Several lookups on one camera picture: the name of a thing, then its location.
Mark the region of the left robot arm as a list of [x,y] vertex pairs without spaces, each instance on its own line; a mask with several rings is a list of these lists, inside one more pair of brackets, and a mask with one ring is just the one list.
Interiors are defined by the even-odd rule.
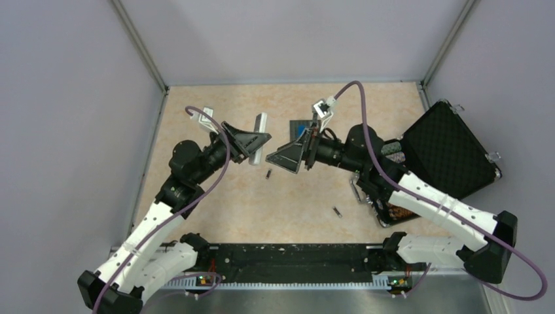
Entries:
[[161,186],[143,220],[118,250],[97,270],[84,271],[77,283],[85,305],[94,313],[140,313],[148,300],[168,281],[190,268],[202,270],[210,260],[205,241],[194,236],[178,243],[162,257],[153,254],[206,197],[200,186],[229,162],[260,162],[261,150],[271,136],[263,117],[254,131],[239,130],[223,122],[222,133],[210,132],[210,144],[195,141],[175,145],[169,162],[170,176]]

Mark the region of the white remote control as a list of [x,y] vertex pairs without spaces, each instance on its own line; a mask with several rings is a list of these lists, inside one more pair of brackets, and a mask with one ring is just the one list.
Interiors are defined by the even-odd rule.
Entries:
[[[268,114],[265,112],[259,113],[255,118],[254,132],[264,133],[266,131],[267,123],[268,123]],[[259,146],[256,149],[256,151],[249,157],[249,164],[251,166],[257,166],[261,163],[262,148],[263,148],[263,144],[261,144],[260,142],[261,139],[262,139],[261,136],[257,137],[257,143],[259,144]]]

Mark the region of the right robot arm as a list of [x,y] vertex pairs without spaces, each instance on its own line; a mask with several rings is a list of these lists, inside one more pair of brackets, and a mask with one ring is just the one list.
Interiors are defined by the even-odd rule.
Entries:
[[365,124],[353,126],[346,142],[328,139],[317,127],[306,128],[279,147],[266,161],[298,173],[320,162],[358,174],[357,186],[373,202],[407,209],[450,232],[454,238],[399,233],[387,240],[385,264],[400,270],[406,264],[432,263],[461,267],[479,280],[502,282],[516,245],[518,219],[473,208],[437,190],[415,173],[381,153],[384,142]]

